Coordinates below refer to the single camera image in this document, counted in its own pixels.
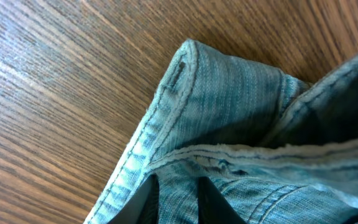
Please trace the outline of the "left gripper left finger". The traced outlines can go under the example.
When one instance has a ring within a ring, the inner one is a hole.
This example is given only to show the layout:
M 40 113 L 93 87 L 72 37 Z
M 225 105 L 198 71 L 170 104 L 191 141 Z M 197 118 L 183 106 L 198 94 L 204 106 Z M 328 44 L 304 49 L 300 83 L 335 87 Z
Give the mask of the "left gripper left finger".
M 150 175 L 108 224 L 158 224 L 159 190 L 158 177 Z

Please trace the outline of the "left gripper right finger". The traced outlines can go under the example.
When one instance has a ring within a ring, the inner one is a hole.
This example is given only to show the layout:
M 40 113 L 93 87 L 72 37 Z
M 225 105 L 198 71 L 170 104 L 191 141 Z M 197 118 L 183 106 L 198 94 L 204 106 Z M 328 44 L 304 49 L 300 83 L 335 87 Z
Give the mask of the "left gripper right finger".
M 198 179 L 199 224 L 246 224 L 207 177 Z

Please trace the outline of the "light blue denim shorts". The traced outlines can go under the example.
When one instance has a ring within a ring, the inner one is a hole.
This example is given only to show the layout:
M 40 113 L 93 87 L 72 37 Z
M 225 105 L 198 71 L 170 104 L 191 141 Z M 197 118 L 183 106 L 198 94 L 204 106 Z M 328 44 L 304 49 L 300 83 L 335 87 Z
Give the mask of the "light blue denim shorts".
M 358 223 L 358 55 L 310 84 L 186 40 L 86 223 L 151 175 L 160 223 L 198 222 L 200 177 L 246 223 Z

